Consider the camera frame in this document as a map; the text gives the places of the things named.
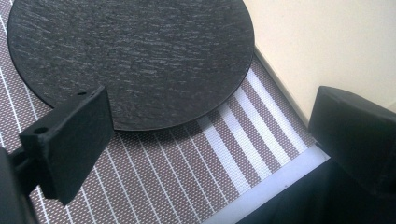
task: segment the woven texture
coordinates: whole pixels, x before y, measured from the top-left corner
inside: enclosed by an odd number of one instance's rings
[[[12,2],[0,1],[0,146],[50,109],[23,84],[7,50]],[[31,198],[41,223],[201,223],[313,144],[257,59],[228,102],[182,127],[116,133],[66,207]]]

